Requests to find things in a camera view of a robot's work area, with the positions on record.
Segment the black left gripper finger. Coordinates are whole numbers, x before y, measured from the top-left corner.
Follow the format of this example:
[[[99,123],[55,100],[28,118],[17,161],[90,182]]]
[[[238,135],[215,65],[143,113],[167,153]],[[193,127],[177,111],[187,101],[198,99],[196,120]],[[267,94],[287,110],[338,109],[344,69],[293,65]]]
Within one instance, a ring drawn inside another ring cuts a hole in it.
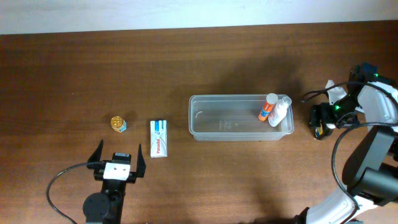
[[[141,144],[139,145],[138,153],[137,153],[137,164],[136,164],[136,177],[143,178],[146,171],[146,163],[144,160],[144,156],[142,154]]]
[[[102,153],[102,149],[103,149],[103,140],[101,140],[99,142],[98,147],[95,149],[94,153],[92,153],[92,155],[89,157],[89,159],[87,160],[87,162],[92,163],[92,162],[99,162],[101,159],[101,153]]]

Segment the dark syrup bottle white cap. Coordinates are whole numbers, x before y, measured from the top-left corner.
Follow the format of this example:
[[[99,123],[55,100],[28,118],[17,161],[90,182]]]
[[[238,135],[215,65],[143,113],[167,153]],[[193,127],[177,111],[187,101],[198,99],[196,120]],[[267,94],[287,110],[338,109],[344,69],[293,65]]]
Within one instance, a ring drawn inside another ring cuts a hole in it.
[[[324,140],[333,133],[333,129],[329,128],[324,122],[320,123],[319,126],[314,127],[314,135],[317,140]]]

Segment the gold lid balm jar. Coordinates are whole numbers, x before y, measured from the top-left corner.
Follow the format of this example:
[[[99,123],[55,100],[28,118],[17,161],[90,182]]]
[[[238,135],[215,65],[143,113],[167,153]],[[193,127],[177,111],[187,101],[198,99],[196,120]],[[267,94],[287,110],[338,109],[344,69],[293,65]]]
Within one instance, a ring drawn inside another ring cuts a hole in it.
[[[111,127],[116,131],[116,132],[123,132],[127,128],[127,122],[120,116],[114,116],[111,118]]]

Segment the white Panadol medicine box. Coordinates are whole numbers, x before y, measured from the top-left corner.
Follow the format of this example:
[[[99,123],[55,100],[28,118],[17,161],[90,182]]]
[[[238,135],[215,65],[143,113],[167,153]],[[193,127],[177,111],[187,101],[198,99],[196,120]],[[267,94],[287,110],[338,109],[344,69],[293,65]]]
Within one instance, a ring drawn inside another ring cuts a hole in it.
[[[150,122],[150,156],[167,157],[167,121],[155,120]]]

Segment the white spray bottle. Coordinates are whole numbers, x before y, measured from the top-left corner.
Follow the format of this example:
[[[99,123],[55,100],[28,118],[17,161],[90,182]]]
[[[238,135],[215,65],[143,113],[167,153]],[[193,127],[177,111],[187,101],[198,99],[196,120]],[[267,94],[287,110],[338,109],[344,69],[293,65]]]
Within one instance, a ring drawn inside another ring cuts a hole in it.
[[[268,116],[268,122],[272,127],[276,127],[285,118],[291,103],[291,98],[284,96],[275,104],[272,112]]]

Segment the orange tablet tube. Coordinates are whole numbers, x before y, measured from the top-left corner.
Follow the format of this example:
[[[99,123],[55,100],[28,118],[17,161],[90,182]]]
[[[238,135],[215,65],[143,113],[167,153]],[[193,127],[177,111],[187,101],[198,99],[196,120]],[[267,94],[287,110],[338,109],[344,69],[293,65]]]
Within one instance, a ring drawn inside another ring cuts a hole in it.
[[[266,96],[266,101],[258,116],[260,121],[265,121],[268,118],[278,100],[279,98],[275,93],[270,93]]]

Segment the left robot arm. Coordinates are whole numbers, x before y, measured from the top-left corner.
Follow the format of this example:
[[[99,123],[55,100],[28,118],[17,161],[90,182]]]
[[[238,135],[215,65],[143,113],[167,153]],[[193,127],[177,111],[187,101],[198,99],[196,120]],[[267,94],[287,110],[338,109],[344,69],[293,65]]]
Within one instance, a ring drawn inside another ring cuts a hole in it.
[[[130,154],[115,152],[111,160],[101,160],[103,141],[88,159],[86,167],[93,170],[96,181],[102,182],[101,190],[86,198],[83,214],[86,223],[120,224],[127,184],[143,178],[146,163],[142,149],[138,149],[135,171],[131,170]]]

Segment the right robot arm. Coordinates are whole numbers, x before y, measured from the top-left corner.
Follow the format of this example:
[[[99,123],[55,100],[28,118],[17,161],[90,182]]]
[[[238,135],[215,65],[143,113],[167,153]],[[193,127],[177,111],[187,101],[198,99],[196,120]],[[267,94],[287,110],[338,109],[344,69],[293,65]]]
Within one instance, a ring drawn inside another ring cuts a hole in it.
[[[322,90],[304,94],[309,101],[326,95],[327,103],[310,109],[309,127],[317,140],[334,129],[343,129],[331,154],[331,171],[337,189],[323,202],[307,207],[294,223],[357,223],[368,210],[397,202],[397,168],[384,163],[386,156],[397,159],[397,82],[378,74],[377,67],[362,63],[353,67],[347,82],[329,81]],[[337,149],[342,139],[358,128],[368,133],[345,162],[338,175]]]

